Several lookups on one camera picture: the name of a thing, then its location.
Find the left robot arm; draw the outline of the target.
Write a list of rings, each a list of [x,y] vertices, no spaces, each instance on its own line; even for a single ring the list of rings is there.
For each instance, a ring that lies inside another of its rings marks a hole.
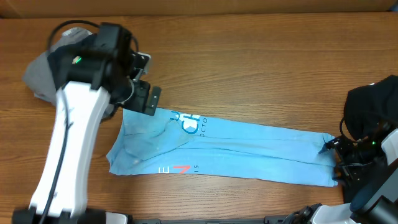
[[[88,173],[108,106],[155,113],[161,90],[141,80],[149,62],[129,47],[66,48],[54,73],[56,118],[44,170],[13,223],[132,223],[131,215],[88,208]]]

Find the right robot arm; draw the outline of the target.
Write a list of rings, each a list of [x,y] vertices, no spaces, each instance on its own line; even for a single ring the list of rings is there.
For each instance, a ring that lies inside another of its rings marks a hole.
[[[282,224],[397,224],[397,130],[381,144],[387,156],[387,170],[377,174],[354,197],[351,203],[304,208],[288,215]]]

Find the light blue printed t-shirt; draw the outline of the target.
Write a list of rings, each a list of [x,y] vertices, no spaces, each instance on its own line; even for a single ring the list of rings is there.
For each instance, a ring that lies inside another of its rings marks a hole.
[[[327,133],[299,131],[158,109],[124,111],[108,152],[116,175],[203,174],[334,187]]]

